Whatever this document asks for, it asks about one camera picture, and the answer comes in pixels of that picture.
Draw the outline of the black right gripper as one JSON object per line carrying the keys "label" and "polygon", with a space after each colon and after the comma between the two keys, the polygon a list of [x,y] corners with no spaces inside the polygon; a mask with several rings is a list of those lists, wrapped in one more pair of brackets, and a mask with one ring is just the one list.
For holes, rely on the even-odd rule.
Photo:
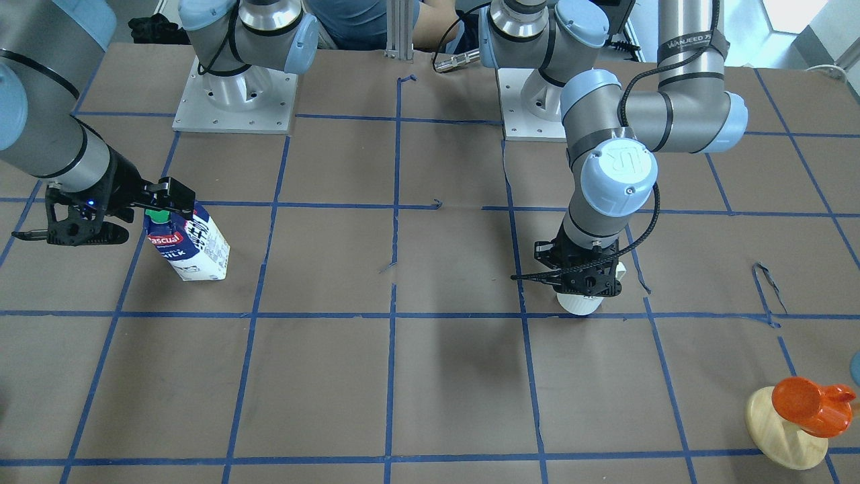
{"label": "black right gripper", "polygon": [[133,206],[193,217],[196,193],[189,187],[172,177],[151,183],[114,148],[108,147],[107,153],[107,171],[93,186],[77,192],[64,189],[64,197],[80,218],[133,218]]}

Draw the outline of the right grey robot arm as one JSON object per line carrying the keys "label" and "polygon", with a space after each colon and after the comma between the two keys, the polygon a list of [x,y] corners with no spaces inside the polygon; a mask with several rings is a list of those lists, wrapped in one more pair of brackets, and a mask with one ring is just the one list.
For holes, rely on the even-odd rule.
{"label": "right grey robot arm", "polygon": [[[227,81],[249,73],[307,71],[320,22],[302,1],[181,1],[180,25],[198,73],[219,108]],[[156,189],[100,135],[73,116],[108,51],[117,17],[104,1],[2,2],[2,160],[58,190],[84,220],[125,216],[133,206],[189,212],[193,204]]]}

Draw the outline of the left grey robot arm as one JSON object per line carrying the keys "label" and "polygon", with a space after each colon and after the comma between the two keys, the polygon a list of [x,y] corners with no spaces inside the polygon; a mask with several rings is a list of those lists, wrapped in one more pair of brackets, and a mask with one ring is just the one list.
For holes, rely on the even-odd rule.
{"label": "left grey robot arm", "polygon": [[479,15],[482,64],[535,69],[561,89],[574,192],[555,239],[535,243],[546,272],[523,274],[557,294],[614,297],[618,238],[649,197],[660,198],[655,155],[716,153],[746,132],[744,100],[726,91],[728,41],[719,1],[658,3],[657,67],[626,87],[594,67],[608,19],[590,1],[492,1]]}

